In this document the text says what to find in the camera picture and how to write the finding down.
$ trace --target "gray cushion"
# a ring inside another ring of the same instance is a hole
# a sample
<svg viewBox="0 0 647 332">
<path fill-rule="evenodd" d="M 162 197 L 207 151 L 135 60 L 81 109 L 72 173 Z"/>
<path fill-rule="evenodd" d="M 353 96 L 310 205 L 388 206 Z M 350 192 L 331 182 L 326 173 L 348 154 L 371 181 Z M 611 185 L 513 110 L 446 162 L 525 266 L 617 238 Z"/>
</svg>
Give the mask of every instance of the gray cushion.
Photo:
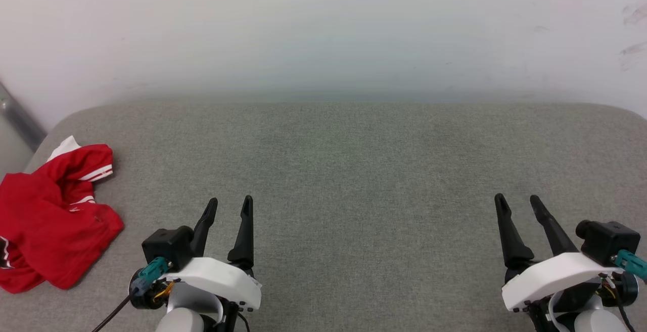
<svg viewBox="0 0 647 332">
<path fill-rule="evenodd" d="M 550 249 L 531 194 L 577 245 L 582 219 L 647 234 L 647 122 L 613 107 L 122 104 L 63 120 L 28 171 L 71 134 L 113 148 L 115 175 L 97 184 L 97 201 L 125 229 L 75 288 L 1 292 L 1 330 L 91 330 L 145 264 L 141 242 L 193 226 L 211 197 L 205 254 L 219 260 L 254 197 L 264 284 L 254 332 L 532 330 L 501 299 L 497 192 L 538 258 Z M 637 329 L 645 298 L 628 308 Z M 153 331 L 163 314 L 128 305 L 104 330 Z"/>
</svg>

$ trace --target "black cable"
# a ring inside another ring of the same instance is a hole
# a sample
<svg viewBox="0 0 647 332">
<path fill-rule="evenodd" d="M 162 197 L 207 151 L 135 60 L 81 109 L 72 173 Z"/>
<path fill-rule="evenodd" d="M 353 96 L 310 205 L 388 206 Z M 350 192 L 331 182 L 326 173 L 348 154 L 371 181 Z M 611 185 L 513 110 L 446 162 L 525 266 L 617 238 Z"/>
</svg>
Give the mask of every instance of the black cable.
<svg viewBox="0 0 647 332">
<path fill-rule="evenodd" d="M 106 326 L 106 324 L 108 324 L 108 322 L 110 322 L 110 320 L 113 319 L 113 317 L 116 316 L 116 314 L 119 313 L 119 311 L 121 311 L 122 308 L 126 304 L 128 304 L 128 302 L 130 302 L 130 295 L 125 297 L 125 299 L 122 300 L 122 302 L 115 308 L 115 310 L 112 313 L 110 313 L 106 317 L 106 319 L 103 320 L 103 322 L 99 323 L 99 325 L 97 325 L 97 328 L 93 329 L 92 332 L 99 332 L 99 330 L 101 330 L 104 326 Z"/>
<path fill-rule="evenodd" d="M 622 320 L 624 321 L 624 324 L 627 326 L 627 329 L 629 332 L 636 332 L 635 329 L 633 329 L 633 326 L 631 323 L 629 323 L 629 318 L 627 318 L 627 313 L 624 313 L 624 307 L 622 307 L 622 304 L 620 304 L 620 301 L 618 301 L 618 309 L 620 309 L 620 315 L 622 316 Z"/>
<path fill-rule="evenodd" d="M 620 311 L 620 315 L 622 316 L 622 320 L 624 321 L 624 325 L 627 326 L 627 329 L 629 332 L 636 332 L 635 329 L 633 329 L 633 326 L 629 322 L 629 318 L 627 316 L 627 313 L 624 311 L 624 307 L 622 307 L 622 300 L 620 299 L 620 292 L 618 291 L 617 288 L 610 288 L 611 293 L 613 295 L 613 298 L 618 301 L 618 309 Z"/>
<path fill-rule="evenodd" d="M 245 323 L 245 328 L 247 328 L 247 332 L 250 332 L 249 323 L 247 323 L 247 319 L 245 318 L 245 316 L 243 316 L 242 313 L 238 312 L 238 317 L 240 317 L 240 319 L 243 320 L 243 322 Z"/>
</svg>

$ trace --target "gray table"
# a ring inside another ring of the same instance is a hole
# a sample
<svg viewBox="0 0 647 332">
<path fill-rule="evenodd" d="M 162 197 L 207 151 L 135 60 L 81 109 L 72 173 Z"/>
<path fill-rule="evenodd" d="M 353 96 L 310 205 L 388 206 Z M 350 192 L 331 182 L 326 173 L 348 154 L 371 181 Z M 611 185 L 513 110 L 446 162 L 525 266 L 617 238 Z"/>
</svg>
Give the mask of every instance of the gray table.
<svg viewBox="0 0 647 332">
<path fill-rule="evenodd" d="M 144 265 L 141 241 L 192 226 L 214 196 L 205 254 L 220 260 L 254 197 L 253 332 L 532 330 L 501 299 L 497 192 L 538 258 L 550 249 L 531 194 L 577 245 L 582 219 L 647 234 L 647 122 L 613 107 L 122 104 L 63 120 L 27 170 L 71 134 L 113 148 L 97 201 L 125 229 L 75 288 L 1 292 L 2 331 L 91 330 Z M 628 309 L 638 330 L 645 298 Z M 127 306 L 104 330 L 153 331 L 163 314 Z"/>
</svg>

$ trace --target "teal connector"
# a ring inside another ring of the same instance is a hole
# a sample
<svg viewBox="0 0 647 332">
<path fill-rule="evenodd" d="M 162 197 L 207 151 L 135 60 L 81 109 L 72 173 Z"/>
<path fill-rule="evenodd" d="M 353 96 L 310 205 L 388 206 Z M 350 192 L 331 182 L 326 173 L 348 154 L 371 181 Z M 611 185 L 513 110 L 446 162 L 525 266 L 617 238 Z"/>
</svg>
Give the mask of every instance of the teal connector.
<svg viewBox="0 0 647 332">
<path fill-rule="evenodd" d="M 618 251 L 618 256 L 613 259 L 613 263 L 617 267 L 621 267 L 627 272 L 640 277 L 647 283 L 647 261 L 640 259 L 629 251 L 620 250 Z"/>
<path fill-rule="evenodd" d="M 144 295 L 152 284 L 168 272 L 171 262 L 164 258 L 155 258 L 137 274 L 137 279 L 130 283 L 130 293 L 136 297 Z"/>
</svg>

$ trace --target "scuff mark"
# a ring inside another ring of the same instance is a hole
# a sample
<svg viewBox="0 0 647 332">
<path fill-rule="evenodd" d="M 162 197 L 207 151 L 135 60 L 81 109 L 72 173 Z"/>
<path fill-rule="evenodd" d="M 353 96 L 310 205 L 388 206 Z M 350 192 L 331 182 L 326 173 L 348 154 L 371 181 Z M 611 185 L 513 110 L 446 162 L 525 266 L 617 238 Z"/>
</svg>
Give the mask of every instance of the scuff mark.
<svg viewBox="0 0 647 332">
<path fill-rule="evenodd" d="M 624 26 L 637 26 L 641 21 L 647 19 L 647 3 L 642 5 L 626 6 L 622 9 L 625 14 Z"/>
<path fill-rule="evenodd" d="M 620 70 L 626 72 L 641 61 L 647 60 L 647 41 L 626 47 L 619 53 Z"/>
<path fill-rule="evenodd" d="M 550 31 L 550 29 L 548 29 L 548 28 L 547 28 L 547 27 L 545 27 L 545 26 L 536 25 L 536 26 L 533 26 L 533 27 L 532 27 L 532 31 L 533 31 L 533 32 L 536 32 L 536 33 L 543 33 L 543 32 L 549 32 L 549 31 Z"/>
</svg>

